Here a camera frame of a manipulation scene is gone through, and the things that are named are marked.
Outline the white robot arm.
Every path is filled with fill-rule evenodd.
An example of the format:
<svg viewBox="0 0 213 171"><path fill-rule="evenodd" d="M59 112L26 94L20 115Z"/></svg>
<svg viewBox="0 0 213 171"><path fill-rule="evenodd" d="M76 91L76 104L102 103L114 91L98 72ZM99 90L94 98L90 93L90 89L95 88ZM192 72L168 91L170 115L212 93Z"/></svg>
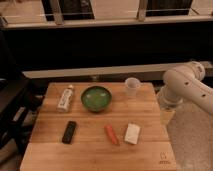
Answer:
<svg viewBox="0 0 213 171"><path fill-rule="evenodd" d="M205 85L205 68L192 61L173 67L163 74L164 86L157 93L162 109L176 108L189 100L213 117L213 88Z"/></svg>

